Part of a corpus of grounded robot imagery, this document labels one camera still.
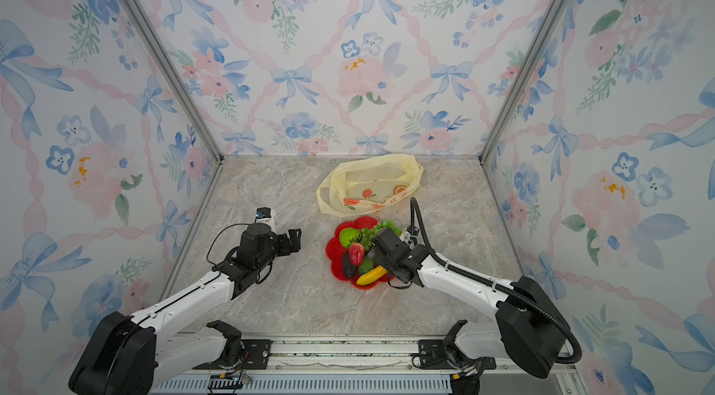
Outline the yellow banana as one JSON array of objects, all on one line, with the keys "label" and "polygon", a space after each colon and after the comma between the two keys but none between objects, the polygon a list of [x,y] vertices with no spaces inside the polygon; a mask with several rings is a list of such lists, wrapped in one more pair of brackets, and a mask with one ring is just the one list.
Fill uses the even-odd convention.
[{"label": "yellow banana", "polygon": [[362,274],[357,280],[357,285],[361,287],[371,285],[382,279],[385,275],[387,275],[387,270],[381,266],[377,266],[373,270]]}]

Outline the green ribbed fruit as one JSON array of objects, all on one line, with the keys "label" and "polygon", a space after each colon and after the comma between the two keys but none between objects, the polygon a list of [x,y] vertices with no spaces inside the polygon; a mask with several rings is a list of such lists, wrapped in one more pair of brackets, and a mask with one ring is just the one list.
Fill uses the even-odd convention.
[{"label": "green ribbed fruit", "polygon": [[371,272],[376,267],[375,262],[369,257],[365,257],[362,263],[358,266],[357,273],[362,276]]}]

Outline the red flower-shaped plate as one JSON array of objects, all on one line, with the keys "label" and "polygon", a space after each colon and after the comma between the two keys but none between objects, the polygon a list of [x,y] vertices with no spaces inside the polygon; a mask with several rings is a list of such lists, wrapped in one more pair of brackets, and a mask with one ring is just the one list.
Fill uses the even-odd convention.
[{"label": "red flower-shaped plate", "polygon": [[373,283],[368,286],[359,286],[357,285],[357,280],[359,279],[360,275],[357,274],[353,279],[347,280],[344,277],[344,274],[342,272],[342,258],[345,253],[348,253],[348,249],[344,249],[344,247],[340,244],[338,240],[338,234],[339,232],[344,229],[345,227],[354,227],[355,229],[370,229],[371,227],[374,227],[378,222],[377,219],[370,217],[370,216],[361,216],[357,218],[354,221],[347,221],[344,223],[341,223],[334,231],[333,237],[329,242],[326,243],[325,247],[325,253],[331,262],[331,273],[333,274],[333,277],[337,279],[338,281],[347,281],[348,283],[351,283],[352,286],[356,289],[359,289],[361,291],[368,291],[371,290],[372,288],[378,286],[379,284],[382,283],[390,283],[392,278],[389,275],[385,275],[382,279],[377,281],[376,283]]}]

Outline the green grape bunch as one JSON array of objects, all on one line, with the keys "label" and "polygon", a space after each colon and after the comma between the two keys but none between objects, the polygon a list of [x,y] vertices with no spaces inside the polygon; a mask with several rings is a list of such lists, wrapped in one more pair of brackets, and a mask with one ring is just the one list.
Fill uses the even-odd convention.
[{"label": "green grape bunch", "polygon": [[359,243],[364,246],[366,252],[372,249],[372,239],[386,229],[392,230],[398,237],[402,235],[402,230],[395,226],[392,221],[378,222],[370,229],[361,229]]}]

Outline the red strawberry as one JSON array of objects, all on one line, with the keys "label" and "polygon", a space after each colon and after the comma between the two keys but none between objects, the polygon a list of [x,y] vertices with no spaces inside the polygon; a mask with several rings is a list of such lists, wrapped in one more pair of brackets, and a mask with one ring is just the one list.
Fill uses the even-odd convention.
[{"label": "red strawberry", "polygon": [[351,244],[348,249],[348,255],[350,263],[355,267],[359,267],[363,263],[365,258],[364,245],[361,243]]}]

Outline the green bell pepper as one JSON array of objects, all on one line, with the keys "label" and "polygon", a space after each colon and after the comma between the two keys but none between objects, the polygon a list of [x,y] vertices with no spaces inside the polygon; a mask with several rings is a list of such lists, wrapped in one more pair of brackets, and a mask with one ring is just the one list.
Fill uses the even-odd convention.
[{"label": "green bell pepper", "polygon": [[349,249],[353,244],[362,242],[362,232],[354,227],[345,227],[339,232],[338,240],[344,249]]}]

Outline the yellow printed plastic bag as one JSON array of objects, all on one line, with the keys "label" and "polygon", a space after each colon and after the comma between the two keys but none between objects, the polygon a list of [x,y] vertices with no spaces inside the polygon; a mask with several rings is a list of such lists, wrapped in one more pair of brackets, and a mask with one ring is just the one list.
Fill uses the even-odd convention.
[{"label": "yellow printed plastic bag", "polygon": [[377,213],[411,197],[423,173],[422,164],[408,154],[344,162],[318,186],[318,209],[339,218]]}]

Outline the dark avocado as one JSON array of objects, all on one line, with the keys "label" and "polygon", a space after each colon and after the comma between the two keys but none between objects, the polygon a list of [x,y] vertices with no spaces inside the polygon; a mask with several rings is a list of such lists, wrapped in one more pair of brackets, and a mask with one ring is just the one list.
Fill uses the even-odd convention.
[{"label": "dark avocado", "polygon": [[354,265],[350,259],[350,254],[345,253],[341,262],[342,272],[347,280],[353,279],[357,274],[358,270],[356,265]]}]

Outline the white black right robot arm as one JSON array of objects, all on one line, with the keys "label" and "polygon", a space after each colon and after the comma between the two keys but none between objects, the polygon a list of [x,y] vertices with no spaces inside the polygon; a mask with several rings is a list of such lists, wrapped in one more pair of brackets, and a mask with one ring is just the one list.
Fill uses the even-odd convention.
[{"label": "white black right robot arm", "polygon": [[475,376],[491,358],[508,358],[519,369],[545,379],[555,364],[579,361],[581,348],[568,322],[535,280],[496,279],[447,260],[416,241],[416,230],[398,236],[383,229],[369,257],[387,274],[452,296],[490,317],[492,323],[461,320],[442,339],[445,363],[460,378]]}]

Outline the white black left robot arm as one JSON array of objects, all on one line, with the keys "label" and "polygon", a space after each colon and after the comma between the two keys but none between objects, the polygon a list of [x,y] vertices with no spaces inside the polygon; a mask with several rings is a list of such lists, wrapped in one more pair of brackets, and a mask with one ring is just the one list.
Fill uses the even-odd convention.
[{"label": "white black left robot arm", "polygon": [[247,356],[238,328],[213,321],[190,335],[182,329],[262,283],[276,258],[300,251],[301,238],[300,229],[277,234],[266,223],[249,224],[238,246],[195,283],[147,309],[104,317],[70,376],[70,391],[147,394],[203,364],[238,368]]}]

